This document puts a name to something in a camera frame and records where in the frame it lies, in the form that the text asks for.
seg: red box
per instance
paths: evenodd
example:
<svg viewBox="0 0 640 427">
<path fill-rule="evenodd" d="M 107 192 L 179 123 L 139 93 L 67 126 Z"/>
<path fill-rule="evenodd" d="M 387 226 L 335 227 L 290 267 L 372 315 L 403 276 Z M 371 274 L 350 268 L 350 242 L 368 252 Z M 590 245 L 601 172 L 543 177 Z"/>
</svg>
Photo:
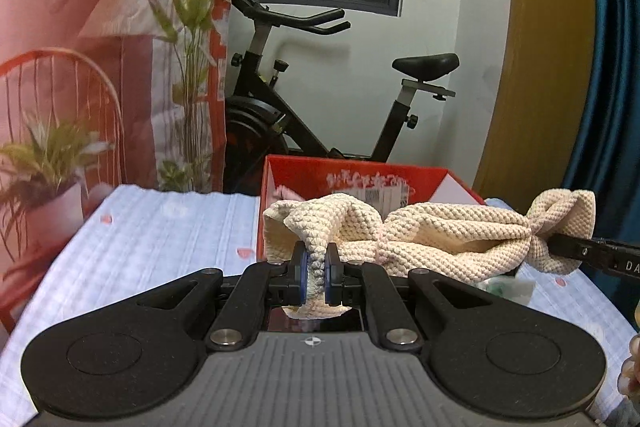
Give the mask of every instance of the red box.
<svg viewBox="0 0 640 427">
<path fill-rule="evenodd" d="M 484 204 L 482 198 L 453 172 L 441 167 L 268 155 L 264 161 L 260 194 L 258 260 L 263 260 L 262 213 L 276 201 L 274 192 L 280 185 L 290 188 L 305 200 L 312 200 L 344 188 L 398 184 L 408 185 L 408 204 L 422 201 Z"/>
</svg>

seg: silver bolt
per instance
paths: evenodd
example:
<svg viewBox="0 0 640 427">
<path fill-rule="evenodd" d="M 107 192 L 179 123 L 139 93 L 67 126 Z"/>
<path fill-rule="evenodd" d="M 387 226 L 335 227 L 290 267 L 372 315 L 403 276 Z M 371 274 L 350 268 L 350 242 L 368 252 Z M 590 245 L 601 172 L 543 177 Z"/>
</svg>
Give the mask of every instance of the silver bolt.
<svg viewBox="0 0 640 427">
<path fill-rule="evenodd" d="M 418 333 L 406 328 L 396 328 L 395 330 L 387 331 L 386 339 L 392 344 L 404 346 L 404 344 L 413 344 L 418 340 Z"/>
<path fill-rule="evenodd" d="M 211 333 L 209 338 L 211 342 L 219 346 L 233 346 L 242 340 L 242 333 L 238 330 L 223 328 L 222 330 L 216 330 Z"/>
</svg>

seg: beige towel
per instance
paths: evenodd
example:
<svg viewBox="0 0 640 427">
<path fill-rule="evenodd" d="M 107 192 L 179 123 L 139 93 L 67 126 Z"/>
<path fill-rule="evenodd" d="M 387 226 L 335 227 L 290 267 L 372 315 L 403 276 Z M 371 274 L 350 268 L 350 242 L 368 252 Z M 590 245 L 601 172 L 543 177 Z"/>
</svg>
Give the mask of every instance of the beige towel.
<svg viewBox="0 0 640 427">
<path fill-rule="evenodd" d="M 264 211 L 267 259 L 290 259 L 301 239 L 309 252 L 306 304 L 285 309 L 293 318 L 326 318 L 344 307 L 324 304 L 324 252 L 337 243 L 340 259 L 362 259 L 403 276 L 427 267 L 466 283 L 505 273 L 525 261 L 542 272 L 567 274 L 579 261 L 549 255 L 554 232 L 591 238 L 595 197 L 555 188 L 540 194 L 527 216 L 478 204 L 416 203 L 385 222 L 372 206 L 347 194 L 309 201 L 276 201 Z"/>
</svg>

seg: gray ribbed panel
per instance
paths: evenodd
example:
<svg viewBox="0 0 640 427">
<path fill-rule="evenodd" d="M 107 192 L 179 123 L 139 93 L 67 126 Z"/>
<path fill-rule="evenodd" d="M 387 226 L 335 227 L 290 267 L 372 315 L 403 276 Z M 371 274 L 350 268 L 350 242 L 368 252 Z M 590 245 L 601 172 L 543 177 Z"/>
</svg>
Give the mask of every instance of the gray ribbed panel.
<svg viewBox="0 0 640 427">
<path fill-rule="evenodd" d="M 309 346 L 305 339 L 322 340 Z M 38 426 L 81 423 L 43 416 Z M 261 333 L 253 346 L 209 357 L 174 399 L 104 427 L 504 427 L 449 399 L 412 355 L 367 333 Z M 587 427 L 582 414 L 536 427 Z"/>
</svg>

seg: white wall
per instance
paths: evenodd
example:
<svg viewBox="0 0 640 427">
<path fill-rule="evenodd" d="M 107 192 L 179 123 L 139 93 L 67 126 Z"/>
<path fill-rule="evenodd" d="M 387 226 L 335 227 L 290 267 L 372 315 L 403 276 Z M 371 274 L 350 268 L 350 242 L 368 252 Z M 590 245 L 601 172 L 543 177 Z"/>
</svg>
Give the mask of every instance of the white wall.
<svg viewBox="0 0 640 427">
<path fill-rule="evenodd" d="M 278 92 L 331 148 L 369 154 L 382 129 L 402 75 L 391 68 L 397 57 L 451 52 L 456 45 L 460 0 L 403 0 L 400 17 L 348 10 L 351 29 L 335 36 L 315 36 L 274 28 L 261 65 L 270 76 L 275 58 L 290 64 L 278 81 Z M 322 7 L 271 6 L 308 16 Z M 229 57 L 247 48 L 253 27 L 235 9 L 231 13 Z M 238 70 L 229 68 L 227 94 Z M 448 79 L 440 82 L 446 86 Z M 444 102 L 416 94 L 415 130 L 405 128 L 390 158 L 396 163 L 427 165 L 433 160 Z"/>
<path fill-rule="evenodd" d="M 455 51 L 460 67 L 449 87 L 433 162 L 471 185 L 478 171 L 502 73 L 511 0 L 460 0 Z"/>
</svg>

